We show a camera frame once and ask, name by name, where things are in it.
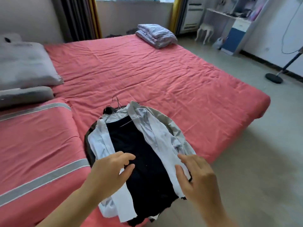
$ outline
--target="gray pillow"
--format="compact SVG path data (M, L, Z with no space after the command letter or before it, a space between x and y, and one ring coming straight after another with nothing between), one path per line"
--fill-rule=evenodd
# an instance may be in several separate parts
M63 84L44 46L0 43L0 90Z
M0 91L0 108L29 103L43 103L51 99L54 99L54 94L50 87L4 90Z

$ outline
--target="folded blanket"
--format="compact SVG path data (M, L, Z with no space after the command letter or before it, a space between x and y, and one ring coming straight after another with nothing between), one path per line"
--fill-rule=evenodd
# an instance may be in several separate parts
M157 24L139 24L138 29L136 35L157 49L178 41L171 31Z

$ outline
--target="cable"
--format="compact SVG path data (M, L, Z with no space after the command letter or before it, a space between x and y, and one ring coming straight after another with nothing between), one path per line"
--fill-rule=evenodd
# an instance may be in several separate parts
M296 50L296 51L294 51L294 52L292 52L292 53L285 53L285 52L283 51L283 47L284 47L284 38L285 38L285 35L286 35L287 31L288 31L288 28L289 28L289 26L290 26L292 20L293 20L294 17L297 15L297 12L298 12L299 8L301 7L301 4L302 4L302 2L300 3L300 5L298 6L297 10L295 11L293 17L291 18L290 22L288 23L288 26L287 26L287 28L286 28L286 30L285 30L285 33L283 34L282 43L281 43L281 44L282 44L281 52L282 52L283 54L292 54L292 53L298 52L298 51L300 50L300 49L298 49L298 50Z

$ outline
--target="wall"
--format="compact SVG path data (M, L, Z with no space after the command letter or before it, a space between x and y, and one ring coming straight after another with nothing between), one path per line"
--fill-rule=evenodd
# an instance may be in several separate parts
M173 3L151 1L97 0L102 36L126 35L138 24L159 24L169 27Z
M299 6L297 0L273 0L260 19L244 51L283 67L297 53L281 52L282 36L286 27ZM284 39L284 52L293 52L303 46L303 4L294 17ZM303 56L299 57L288 70L303 76Z
M0 34L9 32L23 41L64 42L51 0L1 0Z

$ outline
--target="pink bedsheet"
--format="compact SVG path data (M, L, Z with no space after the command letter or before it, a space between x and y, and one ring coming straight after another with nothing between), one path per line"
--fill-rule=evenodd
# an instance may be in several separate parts
M54 99L0 113L0 226L34 226L89 174L83 143L65 105L66 100ZM23 111L34 107L39 111ZM7 118L20 111L22 115Z
M212 162L270 104L262 91L179 45L157 50L129 35L46 50L65 81L53 91L72 104L82 140L116 95L122 105L134 100L169 116L196 153Z

